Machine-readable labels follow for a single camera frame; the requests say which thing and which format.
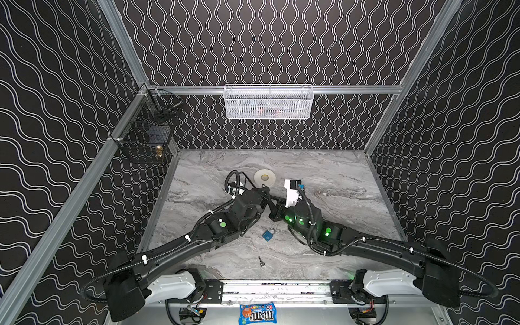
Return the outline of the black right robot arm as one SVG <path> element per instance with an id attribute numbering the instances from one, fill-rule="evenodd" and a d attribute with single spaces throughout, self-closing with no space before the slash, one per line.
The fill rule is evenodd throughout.
<path id="1" fill-rule="evenodd" d="M 284 222 L 300 243 L 324 257 L 355 256 L 390 265 L 411 275 L 410 287 L 444 307 L 458 307 L 462 297 L 495 298 L 499 290 L 484 276 L 449 259 L 438 240 L 427 244 L 373 236 L 323 218 L 299 180 L 289 180 L 285 198 L 269 199 L 274 222 Z"/>

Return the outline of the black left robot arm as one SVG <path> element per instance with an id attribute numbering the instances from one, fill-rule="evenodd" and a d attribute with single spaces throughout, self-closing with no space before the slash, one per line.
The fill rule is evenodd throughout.
<path id="1" fill-rule="evenodd" d="M 111 269 L 85 283 L 80 295 L 107 305 L 112 321 L 125 320 L 145 306 L 153 283 L 167 271 L 244 236 L 270 203 L 269 187 L 242 189 L 237 184 L 231 199 L 203 215 L 191 231 L 134 256 L 119 253 Z"/>

